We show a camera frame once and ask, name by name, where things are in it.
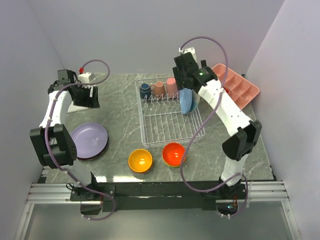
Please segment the pink plastic cup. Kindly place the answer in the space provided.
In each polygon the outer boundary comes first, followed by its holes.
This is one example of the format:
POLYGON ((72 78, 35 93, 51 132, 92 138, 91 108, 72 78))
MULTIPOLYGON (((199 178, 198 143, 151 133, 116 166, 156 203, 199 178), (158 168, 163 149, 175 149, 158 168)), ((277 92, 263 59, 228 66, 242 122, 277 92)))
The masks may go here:
POLYGON ((173 97, 179 93, 176 84, 176 79, 174 77, 169 77, 166 80, 166 91, 169 97, 173 97))

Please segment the cream and blue plate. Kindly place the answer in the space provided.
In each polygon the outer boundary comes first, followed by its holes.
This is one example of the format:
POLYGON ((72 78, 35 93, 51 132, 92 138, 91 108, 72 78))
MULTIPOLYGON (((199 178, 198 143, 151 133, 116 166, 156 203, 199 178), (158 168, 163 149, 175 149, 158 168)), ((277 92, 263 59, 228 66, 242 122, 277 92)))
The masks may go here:
POLYGON ((200 99, 201 97, 194 90, 192 90, 192 102, 189 110, 190 113, 194 112, 198 108, 200 99))

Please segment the pink patterned cup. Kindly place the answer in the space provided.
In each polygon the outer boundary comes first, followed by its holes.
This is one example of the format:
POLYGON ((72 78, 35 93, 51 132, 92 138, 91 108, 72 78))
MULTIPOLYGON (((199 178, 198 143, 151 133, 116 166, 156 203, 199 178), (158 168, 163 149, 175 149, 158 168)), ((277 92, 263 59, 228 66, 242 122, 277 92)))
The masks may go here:
POLYGON ((164 98, 166 95, 165 85, 162 81, 157 81, 154 84, 150 85, 153 95, 157 98, 164 98))

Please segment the lavender plate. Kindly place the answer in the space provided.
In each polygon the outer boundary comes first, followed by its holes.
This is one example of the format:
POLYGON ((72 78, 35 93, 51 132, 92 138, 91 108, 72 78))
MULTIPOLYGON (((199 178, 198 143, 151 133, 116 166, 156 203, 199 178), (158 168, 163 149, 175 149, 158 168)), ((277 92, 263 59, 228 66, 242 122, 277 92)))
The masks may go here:
POLYGON ((95 122, 84 123, 76 127, 70 134, 81 160, 93 159, 107 146, 108 132, 102 125, 95 122))

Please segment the dark blue ceramic mug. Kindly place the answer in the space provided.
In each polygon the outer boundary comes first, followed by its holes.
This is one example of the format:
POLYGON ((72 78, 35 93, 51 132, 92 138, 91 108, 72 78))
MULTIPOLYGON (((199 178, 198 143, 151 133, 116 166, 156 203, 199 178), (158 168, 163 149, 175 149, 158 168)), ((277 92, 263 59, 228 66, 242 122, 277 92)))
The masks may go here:
POLYGON ((142 83, 139 87, 139 95, 142 100, 149 100, 151 97, 151 86, 147 83, 142 83))

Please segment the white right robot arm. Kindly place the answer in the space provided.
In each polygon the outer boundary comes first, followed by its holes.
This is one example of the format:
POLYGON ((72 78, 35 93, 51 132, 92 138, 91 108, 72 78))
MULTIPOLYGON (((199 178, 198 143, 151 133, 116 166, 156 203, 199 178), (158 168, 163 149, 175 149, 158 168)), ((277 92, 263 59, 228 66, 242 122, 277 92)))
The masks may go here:
POLYGON ((185 51, 174 58, 174 77, 179 90, 194 90, 213 108, 226 127, 229 139, 222 144, 226 160, 218 186, 220 196, 231 199, 241 183, 245 161, 257 144, 262 125, 236 105, 206 61, 201 61, 199 66, 194 56, 185 51))

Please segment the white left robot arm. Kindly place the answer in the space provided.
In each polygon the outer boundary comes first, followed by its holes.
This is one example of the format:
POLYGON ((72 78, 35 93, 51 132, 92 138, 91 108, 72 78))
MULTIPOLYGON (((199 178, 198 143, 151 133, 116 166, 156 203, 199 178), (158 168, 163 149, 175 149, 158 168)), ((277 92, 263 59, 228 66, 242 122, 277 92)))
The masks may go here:
POLYGON ((49 104, 44 119, 39 127, 30 130, 29 136, 40 164, 69 175, 74 181, 71 190, 94 201, 100 188, 93 173, 80 167, 76 145, 65 122, 71 105, 100 107, 98 87, 81 86, 76 73, 69 69, 59 70, 57 75, 58 79, 47 90, 49 104))

